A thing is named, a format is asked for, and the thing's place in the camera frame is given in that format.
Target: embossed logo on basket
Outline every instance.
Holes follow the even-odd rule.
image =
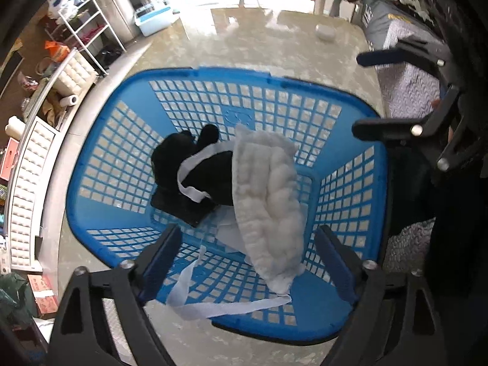
[[[236,126],[238,123],[254,129],[254,118],[252,114],[249,114],[246,110],[236,107],[221,106],[222,115],[224,119],[232,126]]]

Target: tiled floor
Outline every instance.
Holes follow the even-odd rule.
[[[318,23],[335,29],[334,42],[324,43],[315,36]],[[134,62],[128,75],[152,68],[201,65],[242,67],[320,82],[362,97],[383,114],[374,69],[363,69],[355,61],[357,53],[367,49],[361,30],[341,19],[261,9],[202,9],[186,13],[171,28],[132,46],[111,68],[109,77],[87,96],[53,173],[56,180],[52,181],[49,196],[56,202],[49,203],[47,199],[46,205],[65,204],[82,142],[109,94]],[[62,294],[75,267],[82,264],[96,271],[105,266],[77,242],[64,210],[56,207],[57,210],[45,211],[40,261],[57,283],[55,290]],[[208,320],[182,321],[157,302],[149,303],[146,310],[179,366],[319,364],[332,346],[332,342],[309,347],[261,342],[216,329]]]

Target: paper roll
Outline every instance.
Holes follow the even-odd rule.
[[[61,99],[59,101],[59,105],[61,107],[70,107],[70,106],[74,106],[75,104],[77,104],[78,102],[78,96],[77,95],[71,95],[71,96],[67,96],[67,97],[64,97],[63,99]]]
[[[11,138],[19,141],[24,129],[25,124],[16,116],[13,116],[8,119],[8,125],[5,127],[5,133]]]

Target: wooden floor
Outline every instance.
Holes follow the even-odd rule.
[[[37,23],[46,15],[47,4],[43,5],[37,13],[32,17],[28,25],[20,34],[23,47],[19,53],[24,57],[24,61],[20,64],[11,82],[8,84],[5,92],[0,99],[0,148],[7,145],[9,137],[5,134],[4,128],[11,116],[22,117],[20,105],[23,98],[27,96],[26,92],[17,82],[17,74],[22,71],[37,81],[40,77],[36,75],[36,65],[45,56],[49,56],[47,50],[44,49],[44,42],[48,38],[47,34]]]

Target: plastic container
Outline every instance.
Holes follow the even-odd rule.
[[[292,302],[245,315],[213,318],[219,326],[285,343],[328,340],[346,322],[341,300],[315,250],[314,231],[327,224],[362,259],[377,260],[386,208],[387,161],[381,143],[353,137],[352,124],[377,117],[364,101],[330,87],[243,69],[158,69],[126,79],[110,96],[83,145],[67,197],[69,225],[109,266],[135,259],[175,222],[183,245],[158,293],[164,303],[179,273],[205,245],[189,303],[248,302],[274,296],[243,253],[217,243],[216,216],[197,228],[151,207],[154,148],[170,133],[194,135],[207,122],[222,140],[240,122],[293,139],[299,200],[308,206],[303,234],[306,271],[291,286]]]
[[[147,37],[173,24],[173,9],[165,0],[150,3],[136,10],[134,20]]]

